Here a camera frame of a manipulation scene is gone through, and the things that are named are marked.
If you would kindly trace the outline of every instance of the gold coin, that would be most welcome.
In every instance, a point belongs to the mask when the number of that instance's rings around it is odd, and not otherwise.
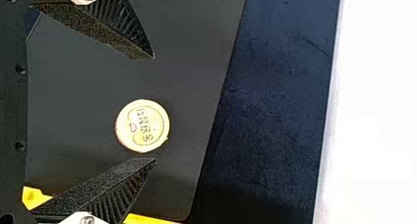
[[[156,102],[138,99],[126,105],[116,120],[116,136],[129,149],[149,152],[168,137],[169,118]]]

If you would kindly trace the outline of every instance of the dark blue fabric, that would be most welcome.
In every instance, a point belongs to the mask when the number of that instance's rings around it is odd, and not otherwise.
[[[338,1],[247,0],[190,222],[312,223]]]

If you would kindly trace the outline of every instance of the black plate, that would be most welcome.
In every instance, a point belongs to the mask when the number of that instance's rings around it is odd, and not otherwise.
[[[42,16],[29,41],[27,183],[61,193],[131,156],[158,159],[134,212],[189,212],[245,0],[130,0],[155,60],[130,60]],[[154,100],[169,140],[140,155],[114,134],[118,112]]]

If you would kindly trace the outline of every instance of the black metal plate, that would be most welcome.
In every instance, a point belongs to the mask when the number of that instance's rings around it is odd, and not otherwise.
[[[129,102],[159,102],[171,120],[137,213],[183,220],[208,145],[244,0],[130,0],[155,60],[129,60],[43,16],[29,42],[27,182],[60,193],[135,153],[114,135]]]
[[[35,223],[22,203],[28,128],[24,19],[31,0],[0,0],[0,223]]]

